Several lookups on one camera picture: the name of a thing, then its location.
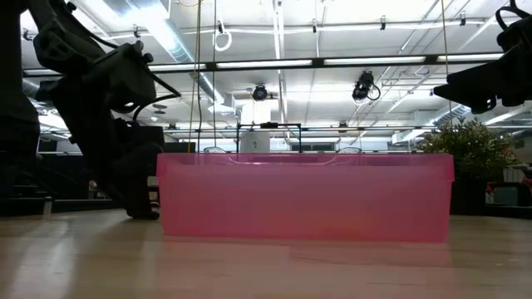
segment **green plant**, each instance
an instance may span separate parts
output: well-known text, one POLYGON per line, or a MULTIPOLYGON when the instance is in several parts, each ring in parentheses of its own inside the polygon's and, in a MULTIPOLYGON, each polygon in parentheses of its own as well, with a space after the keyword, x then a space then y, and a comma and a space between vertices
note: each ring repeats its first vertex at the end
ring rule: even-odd
POLYGON ((452 154, 455 158, 456 179, 498 179, 503 169, 517 164, 510 135, 499 135, 488 130, 477 119, 466 121, 459 117, 427 134, 418 146, 426 153, 452 154))

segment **pink plastic bin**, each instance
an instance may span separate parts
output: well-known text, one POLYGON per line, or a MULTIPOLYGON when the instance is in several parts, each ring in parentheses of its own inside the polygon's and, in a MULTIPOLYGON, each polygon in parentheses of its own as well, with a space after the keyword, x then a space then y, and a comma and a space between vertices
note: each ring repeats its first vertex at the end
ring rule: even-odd
POLYGON ((189 237, 444 242, 447 154, 161 154, 162 227, 189 237))

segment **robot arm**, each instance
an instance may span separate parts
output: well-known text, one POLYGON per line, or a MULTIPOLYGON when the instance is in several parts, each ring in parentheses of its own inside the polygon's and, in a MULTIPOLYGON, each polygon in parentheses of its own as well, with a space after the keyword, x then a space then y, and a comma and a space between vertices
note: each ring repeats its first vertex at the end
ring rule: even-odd
POLYGON ((151 212, 147 177, 155 175, 162 128, 127 123, 111 111, 130 113, 156 102, 154 81, 175 97, 180 93, 151 73, 147 64, 153 59, 143 55, 142 42, 102 41, 72 16, 73 3, 26 4, 39 29, 33 40, 39 63, 63 74, 58 81, 42 82, 37 100, 53 102, 100 188, 131 217, 158 218, 151 212), (95 40, 113 50, 105 53, 95 40))

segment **desk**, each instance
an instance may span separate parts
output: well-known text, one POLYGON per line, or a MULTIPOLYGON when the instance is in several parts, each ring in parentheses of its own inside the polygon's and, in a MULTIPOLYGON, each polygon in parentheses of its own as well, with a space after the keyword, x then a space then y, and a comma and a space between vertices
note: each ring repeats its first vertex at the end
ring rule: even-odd
POLYGON ((165 237, 123 211, 0 221, 0 297, 530 298, 532 222, 452 217, 447 244, 165 237))

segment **potted plant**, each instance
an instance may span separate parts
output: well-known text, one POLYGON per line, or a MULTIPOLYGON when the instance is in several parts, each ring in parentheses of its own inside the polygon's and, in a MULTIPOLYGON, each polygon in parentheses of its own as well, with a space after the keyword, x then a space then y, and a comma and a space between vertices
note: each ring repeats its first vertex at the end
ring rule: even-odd
POLYGON ((477 119, 459 117, 447 121, 425 136, 418 146, 425 153, 452 154, 455 182, 452 185, 451 213, 483 214, 487 183, 500 180, 503 169, 516 164, 510 135, 496 134, 477 119))

